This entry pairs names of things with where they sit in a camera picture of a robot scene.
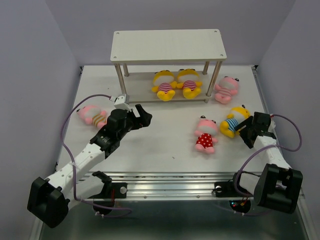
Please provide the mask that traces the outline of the yellow plush blue-striped shirt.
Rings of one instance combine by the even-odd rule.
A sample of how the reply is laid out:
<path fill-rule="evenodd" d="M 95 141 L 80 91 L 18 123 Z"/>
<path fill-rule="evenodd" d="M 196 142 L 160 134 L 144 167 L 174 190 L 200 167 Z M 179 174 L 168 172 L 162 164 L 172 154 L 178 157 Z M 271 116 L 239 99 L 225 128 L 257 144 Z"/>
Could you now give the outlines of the yellow plush blue-striped shirt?
<path fill-rule="evenodd" d="M 233 139 L 238 133 L 236 127 L 250 116 L 250 111 L 244 105 L 233 107 L 226 119 L 220 123 L 219 130 L 223 135 Z"/>

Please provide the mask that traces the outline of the pink plush orange-striped shirt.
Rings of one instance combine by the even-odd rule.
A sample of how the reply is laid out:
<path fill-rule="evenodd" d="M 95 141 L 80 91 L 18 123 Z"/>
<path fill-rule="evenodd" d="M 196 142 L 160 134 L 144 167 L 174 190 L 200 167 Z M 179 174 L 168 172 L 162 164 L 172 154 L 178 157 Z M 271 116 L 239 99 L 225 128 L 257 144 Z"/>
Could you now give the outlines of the pink plush orange-striped shirt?
<path fill-rule="evenodd" d="M 107 124 L 107 112 L 95 105 L 87 105 L 76 110 L 77 115 L 87 124 L 101 129 Z"/>

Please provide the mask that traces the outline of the yellow plush pink-striped shirt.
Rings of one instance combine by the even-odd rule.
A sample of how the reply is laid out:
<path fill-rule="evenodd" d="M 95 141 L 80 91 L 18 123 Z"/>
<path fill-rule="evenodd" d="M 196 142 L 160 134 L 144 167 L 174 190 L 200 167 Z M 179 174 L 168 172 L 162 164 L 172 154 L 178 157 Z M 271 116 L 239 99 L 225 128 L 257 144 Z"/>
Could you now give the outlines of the yellow plush pink-striped shirt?
<path fill-rule="evenodd" d="M 164 102 L 171 101 L 176 94 L 176 87 L 177 81 L 171 71 L 161 70 L 154 74 L 153 87 L 151 90 L 153 93 L 156 93 L 160 100 Z"/>

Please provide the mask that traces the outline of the pink plush red polka-dot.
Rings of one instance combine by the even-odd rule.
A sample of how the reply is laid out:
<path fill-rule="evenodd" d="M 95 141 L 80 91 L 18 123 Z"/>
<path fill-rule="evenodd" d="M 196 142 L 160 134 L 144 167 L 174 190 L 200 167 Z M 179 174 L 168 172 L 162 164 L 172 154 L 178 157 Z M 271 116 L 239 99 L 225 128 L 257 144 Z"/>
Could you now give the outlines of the pink plush red polka-dot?
<path fill-rule="evenodd" d="M 218 127 L 216 122 L 202 115 L 199 118 L 198 124 L 194 131 L 194 135 L 197 137 L 195 149 L 198 152 L 214 154 L 214 145 L 218 142 L 218 139 L 216 138 L 217 133 Z"/>

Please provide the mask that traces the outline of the yellow plush red-striped shirt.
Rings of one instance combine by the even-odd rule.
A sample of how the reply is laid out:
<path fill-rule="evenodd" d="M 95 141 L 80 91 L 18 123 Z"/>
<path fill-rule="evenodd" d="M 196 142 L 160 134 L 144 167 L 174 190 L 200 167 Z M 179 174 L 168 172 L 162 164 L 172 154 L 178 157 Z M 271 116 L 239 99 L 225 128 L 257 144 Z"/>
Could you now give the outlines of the yellow plush red-striped shirt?
<path fill-rule="evenodd" d="M 202 92 L 201 86 L 203 82 L 195 69 L 180 69 L 176 79 L 176 87 L 182 89 L 182 94 L 186 99 L 194 99 Z"/>

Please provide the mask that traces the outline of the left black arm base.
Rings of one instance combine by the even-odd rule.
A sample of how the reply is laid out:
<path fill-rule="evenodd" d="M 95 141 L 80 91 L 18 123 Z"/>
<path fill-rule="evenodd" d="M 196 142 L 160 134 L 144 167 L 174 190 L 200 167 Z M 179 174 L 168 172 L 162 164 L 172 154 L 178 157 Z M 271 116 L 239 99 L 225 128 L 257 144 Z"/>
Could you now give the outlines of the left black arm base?
<path fill-rule="evenodd" d="M 94 212 L 101 217 L 111 215 L 113 209 L 116 208 L 116 199 L 127 198 L 128 184 L 126 182 L 113 182 L 112 178 L 101 171 L 96 171 L 92 174 L 93 177 L 99 179 L 102 185 L 102 190 L 95 194 L 90 199 L 93 199 L 95 205 Z"/>

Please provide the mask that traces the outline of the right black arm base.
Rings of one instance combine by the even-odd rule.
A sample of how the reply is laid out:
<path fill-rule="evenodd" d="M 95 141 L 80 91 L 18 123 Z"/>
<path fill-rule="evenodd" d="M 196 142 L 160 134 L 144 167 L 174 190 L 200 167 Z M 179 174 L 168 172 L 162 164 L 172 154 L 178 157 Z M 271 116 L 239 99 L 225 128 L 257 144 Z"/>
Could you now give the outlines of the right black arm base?
<path fill-rule="evenodd" d="M 229 198 L 229 206 L 236 213 L 248 214 L 251 210 L 251 200 L 236 192 L 233 181 L 217 181 L 214 183 L 212 193 L 217 198 Z"/>

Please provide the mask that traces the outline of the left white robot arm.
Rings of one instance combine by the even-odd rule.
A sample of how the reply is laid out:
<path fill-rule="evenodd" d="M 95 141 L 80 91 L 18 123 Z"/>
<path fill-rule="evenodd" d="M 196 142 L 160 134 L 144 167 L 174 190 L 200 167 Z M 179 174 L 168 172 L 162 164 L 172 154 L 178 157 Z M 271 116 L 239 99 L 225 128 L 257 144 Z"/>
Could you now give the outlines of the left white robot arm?
<path fill-rule="evenodd" d="M 96 171 L 84 181 L 81 178 L 107 159 L 127 133 L 151 124 L 153 116 L 140 104 L 135 107 L 138 116 L 131 109 L 114 109 L 107 123 L 76 157 L 71 157 L 70 163 L 45 179 L 36 178 L 31 184 L 27 210 L 55 228 L 78 202 L 97 195 L 113 198 L 117 191 L 105 173 Z"/>

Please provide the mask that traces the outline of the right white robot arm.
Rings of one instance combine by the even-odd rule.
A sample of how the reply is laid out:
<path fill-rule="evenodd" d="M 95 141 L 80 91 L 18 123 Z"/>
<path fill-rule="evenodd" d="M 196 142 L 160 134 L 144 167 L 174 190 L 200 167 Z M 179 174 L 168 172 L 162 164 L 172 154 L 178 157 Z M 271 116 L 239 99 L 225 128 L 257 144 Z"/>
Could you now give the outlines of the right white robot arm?
<path fill-rule="evenodd" d="M 234 175 L 230 189 L 235 195 L 253 198 L 260 207 L 292 214 L 297 207 L 303 174 L 284 159 L 281 150 L 285 147 L 277 143 L 270 131 L 272 118 L 272 114 L 255 112 L 236 127 L 245 145 L 255 152 Z M 256 156 L 265 164 L 260 176 L 244 171 Z"/>

